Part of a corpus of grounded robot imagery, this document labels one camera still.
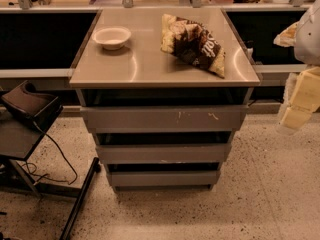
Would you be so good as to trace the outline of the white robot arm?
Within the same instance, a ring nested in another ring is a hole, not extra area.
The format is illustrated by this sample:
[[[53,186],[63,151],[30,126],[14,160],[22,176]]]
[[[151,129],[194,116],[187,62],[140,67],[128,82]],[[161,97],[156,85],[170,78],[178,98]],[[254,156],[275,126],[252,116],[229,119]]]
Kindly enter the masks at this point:
[[[293,47],[295,58],[306,65],[302,72],[289,74],[278,111],[277,131],[292,135],[320,108],[320,0],[273,43]]]

